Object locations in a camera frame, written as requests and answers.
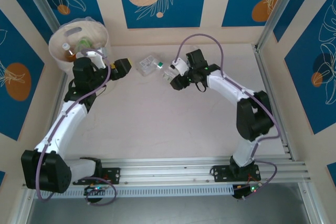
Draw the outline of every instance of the robotic arm link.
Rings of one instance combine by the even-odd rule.
[[[102,177],[99,159],[83,157],[64,161],[67,146],[76,128],[89,113],[96,100],[96,91],[109,80],[118,80],[128,74],[131,65],[128,59],[120,59],[114,64],[105,64],[104,48],[99,51],[88,49],[82,52],[86,57],[78,58],[73,64],[74,79],[65,95],[65,103],[55,123],[33,151],[24,151],[21,162],[30,189],[64,193],[69,185],[84,177]],[[258,166],[254,164],[254,154],[260,141],[264,140],[275,121],[271,115],[268,95],[264,91],[246,89],[230,77],[224,75],[220,67],[208,65],[201,50],[187,54],[188,61],[181,58],[173,61],[170,70],[175,73],[171,86],[182,90],[194,83],[198,90],[201,84],[216,90],[237,109],[236,127],[242,136],[238,149],[230,158],[230,165],[223,168],[214,166],[218,176],[216,182],[249,181],[250,175],[261,179]]]
[[[204,87],[202,92],[207,88],[216,90],[237,108],[236,127],[243,139],[239,141],[229,169],[222,177],[229,179],[226,181],[247,181],[249,174],[254,174],[258,168],[254,164],[254,154],[259,140],[274,126],[267,114],[271,111],[268,95],[264,91],[246,89],[230,77],[223,76],[218,65],[208,65],[199,49],[187,54],[187,62],[178,58],[170,68],[176,74],[171,81],[175,90],[182,90],[191,83],[200,90],[198,85],[201,83]]]
[[[97,97],[96,91],[109,80],[123,78],[131,69],[128,59],[120,59],[106,66],[102,52],[103,48],[98,52],[90,49],[87,57],[74,61],[74,79],[69,84],[65,103],[55,123],[33,151],[24,151],[21,156],[28,188],[64,193],[76,180],[90,176],[101,177],[102,165],[99,159],[84,157],[65,162],[64,158],[75,130]]]

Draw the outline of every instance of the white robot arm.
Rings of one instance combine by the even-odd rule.
[[[237,108],[236,126],[243,137],[239,141],[238,148],[230,163],[234,166],[236,173],[248,166],[252,167],[258,140],[267,134],[274,124],[266,112],[247,93],[254,96],[271,111],[267,94],[263,91],[256,93],[246,89],[230,77],[222,76],[219,66],[209,66],[199,49],[187,54],[187,58],[188,62],[181,58],[172,62],[170,68],[176,76],[171,81],[171,86],[175,90],[182,90],[191,83],[195,83],[199,89],[198,84],[201,83],[204,91],[207,88],[216,90],[230,101]]]
[[[76,57],[72,69],[74,79],[69,84],[60,114],[36,148],[25,151],[21,156],[28,188],[35,189],[39,182],[40,190],[63,193],[76,180],[92,175],[101,177],[99,159],[84,157],[65,162],[65,153],[77,127],[89,113],[97,97],[95,91],[107,80],[108,68],[109,80],[118,80],[130,71],[131,65],[128,59],[120,59],[111,66],[106,66],[102,56],[95,51],[87,52],[85,57]]]

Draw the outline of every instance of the brown bottle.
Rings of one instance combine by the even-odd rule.
[[[70,45],[68,43],[64,43],[62,45],[62,48],[64,49],[64,56],[69,62],[73,62],[76,59],[76,54],[73,53],[73,51],[70,49]]]

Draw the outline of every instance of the floor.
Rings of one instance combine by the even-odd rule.
[[[119,198],[105,207],[84,199],[34,200],[28,224],[303,224],[296,184],[270,184],[246,201],[232,196]]]
[[[200,45],[209,64],[220,63],[217,45]],[[133,62],[155,52],[170,64],[178,46],[113,47],[113,57]],[[185,46],[185,53],[195,50]],[[264,85],[250,44],[224,44],[225,72],[254,91]],[[67,158],[186,158],[231,156],[241,139],[236,107],[214,90],[200,93],[195,86],[176,91],[159,71],[141,76],[135,69],[114,89],[98,97],[78,127]],[[283,154],[280,139],[264,142],[257,155]]]

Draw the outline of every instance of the bottle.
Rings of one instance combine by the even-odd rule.
[[[88,37],[81,37],[75,47],[75,53],[81,52],[85,48],[92,48],[92,41]]]
[[[73,62],[76,59],[76,54],[70,49],[70,45],[68,43],[64,43],[62,45],[63,50],[65,51],[65,58],[69,62]]]

